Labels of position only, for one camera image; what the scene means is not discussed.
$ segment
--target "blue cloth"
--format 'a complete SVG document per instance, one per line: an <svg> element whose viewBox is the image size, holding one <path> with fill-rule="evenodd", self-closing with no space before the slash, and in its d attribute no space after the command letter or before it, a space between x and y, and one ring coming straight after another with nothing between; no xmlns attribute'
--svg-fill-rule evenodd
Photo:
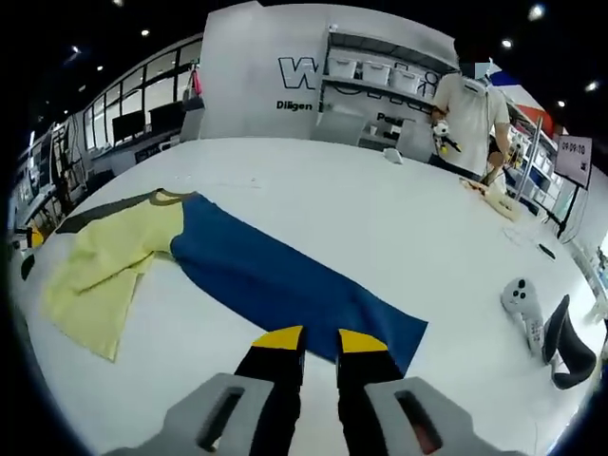
<svg viewBox="0 0 608 456"><path fill-rule="evenodd" d="M201 195L183 203L171 253L202 290L265 331L303 325L307 350L335 361L338 329L389 347L405 374L427 322L222 211Z"/></svg>

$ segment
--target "hand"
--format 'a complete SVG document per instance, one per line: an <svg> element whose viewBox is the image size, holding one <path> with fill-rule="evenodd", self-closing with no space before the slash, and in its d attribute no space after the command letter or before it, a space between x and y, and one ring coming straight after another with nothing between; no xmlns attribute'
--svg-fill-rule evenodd
<svg viewBox="0 0 608 456"><path fill-rule="evenodd" d="M501 152L492 152L487 160L494 168L500 168L504 164L504 155Z"/></svg>

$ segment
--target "small sign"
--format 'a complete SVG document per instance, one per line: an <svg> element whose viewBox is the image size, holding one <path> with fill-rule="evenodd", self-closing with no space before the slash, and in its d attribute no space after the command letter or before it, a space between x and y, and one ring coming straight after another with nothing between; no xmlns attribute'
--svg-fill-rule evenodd
<svg viewBox="0 0 608 456"><path fill-rule="evenodd" d="M591 173L591 138L560 136L555 172L582 188L589 185Z"/></svg>

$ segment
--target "yellow t-shirt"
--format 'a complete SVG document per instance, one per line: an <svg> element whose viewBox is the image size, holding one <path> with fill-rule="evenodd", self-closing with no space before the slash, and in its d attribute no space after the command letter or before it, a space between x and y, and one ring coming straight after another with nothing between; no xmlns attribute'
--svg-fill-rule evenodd
<svg viewBox="0 0 608 456"><path fill-rule="evenodd" d="M68 337L114 361L138 275L183 231L180 197L150 200L90 222L51 278L44 314Z"/></svg>

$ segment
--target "black ceiling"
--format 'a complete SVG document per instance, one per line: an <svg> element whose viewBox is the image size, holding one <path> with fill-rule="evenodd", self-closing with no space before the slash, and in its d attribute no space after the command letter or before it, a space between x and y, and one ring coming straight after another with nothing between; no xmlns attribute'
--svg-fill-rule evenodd
<svg viewBox="0 0 608 456"><path fill-rule="evenodd" d="M28 115L22 128L44 131L68 113L82 109L113 80L150 54L204 28L206 14L237 1L202 0L61 0L24 3L23 24L16 41L31 43L31 54L20 49L27 82ZM606 2L543 2L545 16L527 20L534 2L273 2L339 3L381 10L420 22L448 35L467 31L493 44L497 65L522 82L571 134L594 137L594 161L608 166L608 5ZM141 36L149 29L148 37ZM514 47L504 50L504 37ZM81 50L70 60L72 46ZM599 80L599 89L585 86ZM566 101L565 108L557 100Z"/></svg>

